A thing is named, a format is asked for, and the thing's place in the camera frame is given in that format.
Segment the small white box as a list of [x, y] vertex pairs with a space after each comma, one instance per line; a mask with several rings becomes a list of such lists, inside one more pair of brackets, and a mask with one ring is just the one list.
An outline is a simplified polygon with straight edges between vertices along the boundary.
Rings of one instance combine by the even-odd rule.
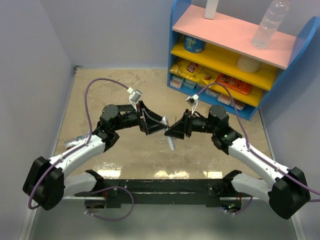
[[185, 78], [183, 81], [183, 86], [193, 90], [197, 86], [197, 83]]
[[211, 89], [211, 88], [207, 88], [206, 91], [205, 91], [205, 94], [208, 95], [208, 96], [211, 96], [213, 98], [218, 98], [220, 96], [220, 93]]
[[184, 81], [185, 81], [184, 78], [177, 76], [177, 75], [172, 75], [171, 80], [169, 82], [169, 85], [174, 88], [180, 89], [182, 87]]
[[236, 108], [238, 111], [242, 111], [245, 108], [246, 104], [237, 99], [234, 99], [234, 100], [231, 100], [230, 106], [232, 108]]
[[229, 106], [232, 103], [231, 97], [228, 95], [224, 95], [224, 94], [220, 94], [219, 97], [217, 98], [217, 100], [220, 103], [225, 104], [227, 106]]

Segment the white remote control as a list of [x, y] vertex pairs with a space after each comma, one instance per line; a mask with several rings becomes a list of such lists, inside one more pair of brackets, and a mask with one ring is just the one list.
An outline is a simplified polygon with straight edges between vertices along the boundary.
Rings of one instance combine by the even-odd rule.
[[[164, 131], [167, 131], [169, 129], [168, 117], [163, 116], [161, 122], [166, 127]], [[174, 152], [176, 150], [175, 139], [170, 136], [166, 136], [166, 139], [167, 139], [167, 143], [168, 143], [170, 150]]]

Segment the red snack packet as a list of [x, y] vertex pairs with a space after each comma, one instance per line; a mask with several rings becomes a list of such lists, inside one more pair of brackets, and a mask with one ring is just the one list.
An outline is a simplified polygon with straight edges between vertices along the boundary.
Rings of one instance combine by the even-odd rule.
[[64, 142], [65, 149], [69, 150], [69, 149], [73, 148], [74, 146], [81, 143], [83, 140], [86, 140], [88, 138], [88, 136], [89, 136], [89, 134], [83, 134], [83, 135], [79, 135], [77, 137], [66, 140]]

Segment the small white box leftmost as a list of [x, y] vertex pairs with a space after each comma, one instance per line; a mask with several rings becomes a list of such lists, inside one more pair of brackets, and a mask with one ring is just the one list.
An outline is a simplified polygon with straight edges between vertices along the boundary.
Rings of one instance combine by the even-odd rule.
[[184, 78], [177, 76], [177, 75], [172, 75], [171, 80], [169, 82], [169, 85], [174, 88], [180, 89], [182, 87], [184, 81], [185, 81]]

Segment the blue shelf unit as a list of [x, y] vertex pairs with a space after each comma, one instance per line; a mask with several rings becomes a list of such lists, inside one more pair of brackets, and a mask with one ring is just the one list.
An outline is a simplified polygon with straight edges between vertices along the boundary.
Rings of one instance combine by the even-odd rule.
[[[204, 67], [226, 74], [252, 85], [248, 95], [232, 90], [231, 95], [245, 103], [239, 112], [249, 120], [267, 101], [272, 91], [294, 68], [310, 44], [320, 24], [313, 16], [297, 36], [276, 32], [265, 49], [252, 46], [251, 39], [257, 30], [256, 24], [217, 13], [213, 20], [204, 18], [205, 9], [189, 0], [175, 0], [170, 15], [168, 66], [179, 59], [186, 59]], [[206, 42], [199, 53], [184, 49], [185, 35]], [[237, 68], [240, 55], [262, 62], [255, 73], [246, 73]]]

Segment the white bottle on shelf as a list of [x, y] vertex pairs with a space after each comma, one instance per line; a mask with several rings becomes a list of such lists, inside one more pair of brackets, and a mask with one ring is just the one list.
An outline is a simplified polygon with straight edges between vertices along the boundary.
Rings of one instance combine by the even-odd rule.
[[219, 0], [207, 0], [204, 12], [204, 18], [213, 20], [215, 18]]

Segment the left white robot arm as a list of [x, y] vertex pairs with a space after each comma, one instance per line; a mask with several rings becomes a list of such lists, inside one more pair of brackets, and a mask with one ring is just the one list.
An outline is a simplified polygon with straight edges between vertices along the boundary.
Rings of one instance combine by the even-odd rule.
[[139, 127], [146, 135], [168, 129], [168, 120], [149, 110], [143, 101], [136, 106], [105, 106], [96, 128], [76, 146], [49, 159], [36, 158], [28, 172], [22, 190], [29, 196], [28, 207], [42, 207], [48, 211], [55, 207], [66, 191], [66, 179], [76, 168], [100, 155], [120, 138], [118, 130]]

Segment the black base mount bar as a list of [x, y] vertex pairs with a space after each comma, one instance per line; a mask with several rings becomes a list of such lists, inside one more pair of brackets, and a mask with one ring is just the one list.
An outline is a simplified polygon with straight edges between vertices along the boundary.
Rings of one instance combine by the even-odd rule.
[[81, 190], [76, 197], [102, 197], [107, 208], [131, 204], [127, 189], [136, 205], [203, 205], [220, 207], [222, 198], [239, 195], [228, 179], [105, 179], [93, 170], [97, 183], [93, 190]]

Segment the yellow Lays chips bag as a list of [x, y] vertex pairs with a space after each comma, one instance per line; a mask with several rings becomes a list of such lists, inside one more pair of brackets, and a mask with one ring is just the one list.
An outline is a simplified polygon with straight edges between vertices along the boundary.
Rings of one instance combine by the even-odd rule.
[[216, 70], [184, 58], [179, 58], [170, 68], [170, 72], [201, 86], [207, 86], [215, 82], [221, 75]]

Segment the blue snack can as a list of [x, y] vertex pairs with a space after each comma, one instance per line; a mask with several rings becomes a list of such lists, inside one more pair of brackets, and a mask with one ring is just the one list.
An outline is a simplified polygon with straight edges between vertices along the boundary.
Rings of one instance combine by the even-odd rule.
[[200, 53], [205, 50], [206, 42], [192, 36], [185, 35], [183, 47], [190, 53]]

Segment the white paper roll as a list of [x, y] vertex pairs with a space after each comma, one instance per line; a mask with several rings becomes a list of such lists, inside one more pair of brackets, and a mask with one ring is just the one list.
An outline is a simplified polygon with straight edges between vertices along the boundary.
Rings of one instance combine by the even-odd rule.
[[262, 62], [246, 55], [240, 55], [236, 66], [244, 73], [256, 73], [262, 65]]

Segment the clear plastic water bottle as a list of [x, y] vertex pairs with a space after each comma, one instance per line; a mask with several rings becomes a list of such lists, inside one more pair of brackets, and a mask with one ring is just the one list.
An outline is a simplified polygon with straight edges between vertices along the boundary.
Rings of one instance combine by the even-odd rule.
[[257, 49], [265, 49], [269, 46], [273, 35], [289, 12], [290, 0], [273, 0], [266, 10], [251, 44]]

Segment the orange snack box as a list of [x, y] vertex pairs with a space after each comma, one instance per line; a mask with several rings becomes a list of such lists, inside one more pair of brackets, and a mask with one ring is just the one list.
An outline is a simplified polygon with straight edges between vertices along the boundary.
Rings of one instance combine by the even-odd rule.
[[250, 83], [244, 82], [232, 76], [221, 73], [216, 79], [217, 83], [223, 84], [227, 88], [234, 90], [243, 95], [248, 95], [252, 90], [252, 85]]

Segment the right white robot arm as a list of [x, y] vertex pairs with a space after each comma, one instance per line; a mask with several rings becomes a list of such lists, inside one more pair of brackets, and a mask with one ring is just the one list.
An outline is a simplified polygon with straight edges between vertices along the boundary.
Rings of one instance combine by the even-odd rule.
[[229, 115], [221, 105], [212, 105], [207, 117], [196, 117], [186, 110], [183, 117], [165, 131], [165, 136], [176, 139], [190, 137], [193, 132], [211, 134], [214, 146], [236, 158], [260, 178], [234, 171], [223, 183], [223, 192], [230, 197], [248, 194], [267, 202], [281, 218], [288, 220], [307, 202], [310, 191], [304, 172], [298, 167], [288, 168], [258, 151], [239, 132], [229, 125]]

